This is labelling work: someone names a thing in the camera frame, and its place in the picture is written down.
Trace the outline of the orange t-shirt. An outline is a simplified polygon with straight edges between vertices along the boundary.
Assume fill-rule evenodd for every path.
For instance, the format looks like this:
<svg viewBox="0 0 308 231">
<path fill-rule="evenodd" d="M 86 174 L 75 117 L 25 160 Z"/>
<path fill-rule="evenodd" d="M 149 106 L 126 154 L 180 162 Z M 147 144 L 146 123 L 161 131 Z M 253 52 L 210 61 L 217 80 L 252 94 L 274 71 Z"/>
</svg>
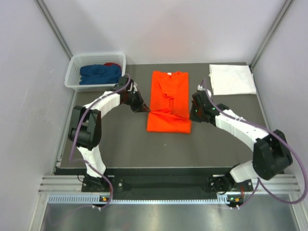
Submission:
<svg viewBox="0 0 308 231">
<path fill-rule="evenodd" d="M 191 132 L 189 119 L 189 74 L 160 72 L 152 74 L 148 132 Z"/>
</svg>

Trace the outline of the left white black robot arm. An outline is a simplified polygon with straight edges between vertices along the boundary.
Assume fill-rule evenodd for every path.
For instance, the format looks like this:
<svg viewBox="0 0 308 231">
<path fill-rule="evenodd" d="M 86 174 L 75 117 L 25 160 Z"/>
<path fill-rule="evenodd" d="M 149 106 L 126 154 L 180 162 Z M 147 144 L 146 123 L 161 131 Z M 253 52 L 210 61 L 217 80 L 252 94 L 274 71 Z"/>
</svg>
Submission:
<svg viewBox="0 0 308 231">
<path fill-rule="evenodd" d="M 122 76 L 117 84 L 93 102 L 74 106 L 72 110 L 68 138 L 73 142 L 73 146 L 69 160 L 73 160 L 74 150 L 78 149 L 86 165 L 87 175 L 94 177 L 92 185 L 99 191 L 104 191 L 109 186 L 109 179 L 104 176 L 106 166 L 99 148 L 102 118 L 122 104 L 128 105 L 135 113 L 150 112 L 137 89 L 137 84 L 129 74 Z"/>
</svg>

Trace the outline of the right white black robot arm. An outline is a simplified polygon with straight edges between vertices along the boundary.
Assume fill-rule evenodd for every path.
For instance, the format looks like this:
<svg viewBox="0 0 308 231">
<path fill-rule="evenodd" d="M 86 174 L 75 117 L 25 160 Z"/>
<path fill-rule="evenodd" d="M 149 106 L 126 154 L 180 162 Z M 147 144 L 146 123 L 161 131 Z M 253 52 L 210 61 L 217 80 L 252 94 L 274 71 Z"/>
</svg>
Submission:
<svg viewBox="0 0 308 231">
<path fill-rule="evenodd" d="M 229 190 L 237 190 L 246 180 L 270 180 L 293 163 L 291 152 L 284 146 L 286 138 L 283 132 L 265 131 L 247 124 L 245 119 L 224 104 L 214 106 L 210 98 L 210 91 L 199 85 L 192 95 L 190 120 L 210 123 L 230 133 L 253 152 L 252 160 L 234 166 L 225 175 L 224 183 Z"/>
</svg>

